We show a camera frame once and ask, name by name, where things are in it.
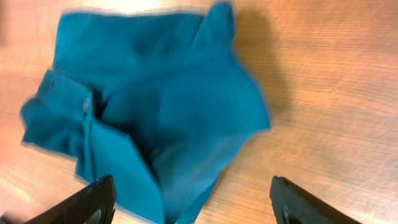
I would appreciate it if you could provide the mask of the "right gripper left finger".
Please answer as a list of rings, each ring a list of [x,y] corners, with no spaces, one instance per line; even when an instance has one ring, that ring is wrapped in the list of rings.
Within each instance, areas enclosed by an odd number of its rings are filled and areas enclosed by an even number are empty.
[[[25,224],[111,224],[116,191],[111,175],[105,175]]]

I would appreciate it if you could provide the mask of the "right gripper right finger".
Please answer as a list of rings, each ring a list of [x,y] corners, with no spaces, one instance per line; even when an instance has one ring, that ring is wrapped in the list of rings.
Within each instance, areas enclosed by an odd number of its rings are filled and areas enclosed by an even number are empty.
[[[285,177],[272,178],[270,199],[277,224],[360,224]]]

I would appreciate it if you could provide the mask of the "dark blue t-shirt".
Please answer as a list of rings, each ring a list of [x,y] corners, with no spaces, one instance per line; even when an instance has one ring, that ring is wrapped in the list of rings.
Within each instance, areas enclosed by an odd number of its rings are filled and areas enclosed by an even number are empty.
[[[205,15],[60,17],[52,68],[21,108],[23,141],[114,180],[117,203],[153,223],[193,223],[245,142],[269,129],[237,60],[233,8]]]

